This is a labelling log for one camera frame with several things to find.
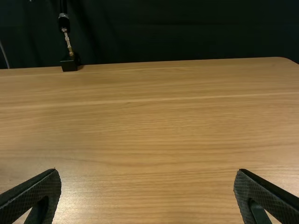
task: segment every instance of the wood grain surface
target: wood grain surface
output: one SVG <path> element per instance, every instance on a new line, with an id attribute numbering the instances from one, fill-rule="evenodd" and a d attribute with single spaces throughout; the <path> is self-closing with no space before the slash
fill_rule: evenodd
<path id="1" fill-rule="evenodd" d="M 298 134 L 285 58 L 0 70 L 0 192 L 55 167 L 55 224 L 240 224 L 240 168 L 299 195 Z"/>

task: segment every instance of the cable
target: cable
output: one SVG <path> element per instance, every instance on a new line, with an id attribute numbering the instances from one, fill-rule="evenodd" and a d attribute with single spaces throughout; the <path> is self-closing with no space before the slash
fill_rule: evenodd
<path id="1" fill-rule="evenodd" d="M 3 56 L 4 56 L 6 66 L 7 66 L 8 69 L 10 69 L 10 66 L 9 66 L 9 63 L 8 63 L 8 59 L 7 59 L 7 57 L 6 57 L 5 50 L 4 50 L 4 48 L 3 48 L 3 45 L 2 45 L 1 40 L 0 40 L 0 48 L 1 48 L 2 54 L 3 54 Z"/>
<path id="2" fill-rule="evenodd" d="M 66 0 L 60 0 L 60 13 L 67 14 L 67 2 L 66 2 Z"/>

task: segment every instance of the metal rod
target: metal rod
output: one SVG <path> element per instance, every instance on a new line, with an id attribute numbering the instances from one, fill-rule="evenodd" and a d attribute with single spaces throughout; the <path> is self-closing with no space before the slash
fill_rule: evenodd
<path id="1" fill-rule="evenodd" d="M 71 42 L 70 42 L 69 36 L 67 35 L 67 32 L 64 32 L 64 36 L 65 36 L 65 41 L 67 43 L 67 49 L 69 50 L 69 55 L 73 56 L 74 52 L 71 48 Z"/>

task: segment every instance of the black curtain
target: black curtain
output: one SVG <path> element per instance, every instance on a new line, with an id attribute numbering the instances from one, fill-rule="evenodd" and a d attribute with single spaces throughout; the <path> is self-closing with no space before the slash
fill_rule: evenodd
<path id="1" fill-rule="evenodd" d="M 67 54 L 59 0 L 1 0 L 12 68 L 58 66 Z M 83 64 L 280 56 L 299 62 L 297 0 L 68 0 Z M 0 68 L 5 68 L 0 54 Z"/>

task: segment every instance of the black base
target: black base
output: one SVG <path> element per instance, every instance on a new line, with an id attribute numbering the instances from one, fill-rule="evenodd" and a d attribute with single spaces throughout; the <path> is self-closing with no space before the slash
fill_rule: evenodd
<path id="1" fill-rule="evenodd" d="M 77 54 L 72 57 L 67 56 L 60 63 L 62 71 L 78 71 L 79 56 Z"/>

